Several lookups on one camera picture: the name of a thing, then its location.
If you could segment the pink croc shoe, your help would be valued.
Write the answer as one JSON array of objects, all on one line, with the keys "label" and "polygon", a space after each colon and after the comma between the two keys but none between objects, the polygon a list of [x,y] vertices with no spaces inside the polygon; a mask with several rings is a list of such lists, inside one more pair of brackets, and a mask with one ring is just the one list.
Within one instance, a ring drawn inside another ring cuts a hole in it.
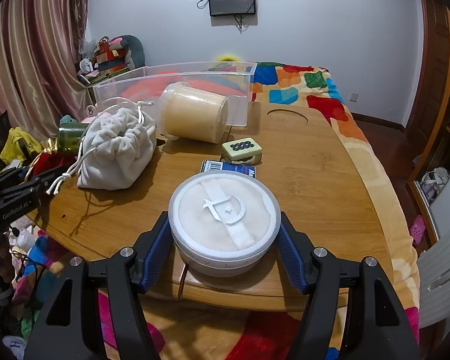
[{"label": "pink croc shoe", "polygon": [[422,242],[425,231],[426,226],[424,218],[421,215],[417,215],[409,228],[409,233],[413,238],[413,245],[419,245],[420,242]]}]

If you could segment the small black wall monitor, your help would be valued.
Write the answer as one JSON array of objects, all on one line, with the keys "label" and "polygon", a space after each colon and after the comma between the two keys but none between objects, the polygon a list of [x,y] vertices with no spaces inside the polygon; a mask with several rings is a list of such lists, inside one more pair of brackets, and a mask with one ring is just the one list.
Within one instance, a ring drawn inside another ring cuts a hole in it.
[{"label": "small black wall monitor", "polygon": [[209,14],[215,16],[245,16],[256,13],[256,0],[208,0]]}]

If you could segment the pink striped curtain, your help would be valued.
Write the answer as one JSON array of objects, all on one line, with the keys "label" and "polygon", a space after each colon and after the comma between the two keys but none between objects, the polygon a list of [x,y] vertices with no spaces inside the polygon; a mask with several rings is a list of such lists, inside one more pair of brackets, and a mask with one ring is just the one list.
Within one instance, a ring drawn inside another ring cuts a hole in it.
[{"label": "pink striped curtain", "polygon": [[90,101],[76,65],[88,0],[3,0],[0,4],[0,115],[42,141],[59,120],[83,117]]}]

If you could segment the pile of toys and boxes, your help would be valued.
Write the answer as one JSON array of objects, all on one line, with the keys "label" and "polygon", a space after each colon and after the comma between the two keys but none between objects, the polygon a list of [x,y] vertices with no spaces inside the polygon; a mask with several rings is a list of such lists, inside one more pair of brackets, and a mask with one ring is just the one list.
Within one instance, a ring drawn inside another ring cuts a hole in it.
[{"label": "pile of toys and boxes", "polygon": [[138,37],[103,37],[82,56],[77,77],[82,84],[90,86],[98,80],[144,66],[145,51]]}]

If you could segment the cream frosted plastic jar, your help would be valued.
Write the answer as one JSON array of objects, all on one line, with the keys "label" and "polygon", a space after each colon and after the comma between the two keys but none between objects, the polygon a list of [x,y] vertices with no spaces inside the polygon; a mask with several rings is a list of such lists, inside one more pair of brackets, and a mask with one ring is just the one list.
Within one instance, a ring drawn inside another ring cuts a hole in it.
[{"label": "cream frosted plastic jar", "polygon": [[165,137],[212,144],[221,141],[227,126],[228,97],[176,82],[164,89],[158,104],[157,126]]}]

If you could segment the blue Max staples box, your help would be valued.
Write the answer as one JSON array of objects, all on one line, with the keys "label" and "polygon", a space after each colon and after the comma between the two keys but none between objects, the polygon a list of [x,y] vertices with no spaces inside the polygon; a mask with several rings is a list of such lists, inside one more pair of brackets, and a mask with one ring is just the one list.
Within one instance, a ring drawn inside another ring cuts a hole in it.
[{"label": "blue Max staples box", "polygon": [[255,166],[246,164],[233,164],[215,160],[204,160],[201,164],[200,172],[237,172],[256,178],[257,172]]}]

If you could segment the white drawstring pouch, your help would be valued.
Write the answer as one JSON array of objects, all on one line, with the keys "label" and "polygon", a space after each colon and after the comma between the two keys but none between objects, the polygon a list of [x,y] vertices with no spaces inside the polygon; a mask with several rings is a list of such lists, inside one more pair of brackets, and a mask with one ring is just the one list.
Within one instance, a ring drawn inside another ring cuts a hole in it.
[{"label": "white drawstring pouch", "polygon": [[130,188],[157,147],[157,125],[146,112],[153,105],[153,101],[112,97],[111,104],[86,128],[75,162],[54,180],[47,194],[57,195],[72,176],[77,176],[80,189]]}]

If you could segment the clear plastic storage bin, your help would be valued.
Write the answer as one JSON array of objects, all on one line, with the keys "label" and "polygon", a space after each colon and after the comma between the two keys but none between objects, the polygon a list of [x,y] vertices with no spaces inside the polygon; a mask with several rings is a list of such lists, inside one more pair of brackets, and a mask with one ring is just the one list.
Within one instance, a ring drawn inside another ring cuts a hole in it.
[{"label": "clear plastic storage bin", "polygon": [[92,87],[97,111],[104,111],[126,98],[154,104],[148,114],[158,117],[159,97],[167,86],[184,82],[189,86],[229,98],[226,123],[247,125],[249,102],[257,64],[251,62],[194,62],[139,67]]}]

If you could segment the round white powder puff case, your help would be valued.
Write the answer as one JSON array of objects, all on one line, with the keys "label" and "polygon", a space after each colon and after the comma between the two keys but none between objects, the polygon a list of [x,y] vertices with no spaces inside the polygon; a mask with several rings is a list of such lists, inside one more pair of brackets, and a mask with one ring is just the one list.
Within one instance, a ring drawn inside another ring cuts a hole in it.
[{"label": "round white powder puff case", "polygon": [[182,259],[212,277],[251,270],[276,239],[280,206],[261,182],[232,171],[184,180],[168,206],[171,234]]}]

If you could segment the colourful patchwork blanket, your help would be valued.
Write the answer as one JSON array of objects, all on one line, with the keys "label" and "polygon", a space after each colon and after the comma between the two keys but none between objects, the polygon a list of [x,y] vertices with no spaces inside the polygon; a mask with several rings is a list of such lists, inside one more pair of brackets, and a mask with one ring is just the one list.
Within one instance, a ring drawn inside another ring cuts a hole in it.
[{"label": "colourful patchwork blanket", "polygon": [[[419,270],[389,176],[330,88],[305,88],[304,67],[260,63],[244,136],[264,153],[258,179],[292,223],[343,258],[377,254],[413,331]],[[283,359],[305,306],[276,249],[246,274],[215,279],[175,260],[143,310],[163,359]]]}]

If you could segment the yellow cloth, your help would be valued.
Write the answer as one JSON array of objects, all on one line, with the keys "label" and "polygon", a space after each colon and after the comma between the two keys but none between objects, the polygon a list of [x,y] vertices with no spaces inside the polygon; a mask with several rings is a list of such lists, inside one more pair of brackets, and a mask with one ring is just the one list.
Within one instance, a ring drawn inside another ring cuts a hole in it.
[{"label": "yellow cloth", "polygon": [[20,127],[13,127],[9,130],[0,159],[5,165],[17,160],[21,166],[27,166],[42,150],[42,145],[30,133]]}]

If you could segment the wall power socket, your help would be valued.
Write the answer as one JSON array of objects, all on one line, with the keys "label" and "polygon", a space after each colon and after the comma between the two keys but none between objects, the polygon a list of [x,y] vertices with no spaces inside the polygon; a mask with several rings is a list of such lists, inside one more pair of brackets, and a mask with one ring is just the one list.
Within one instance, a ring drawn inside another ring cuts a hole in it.
[{"label": "wall power socket", "polygon": [[358,94],[352,93],[352,94],[349,96],[349,100],[350,100],[351,102],[357,102],[358,97],[359,97]]}]

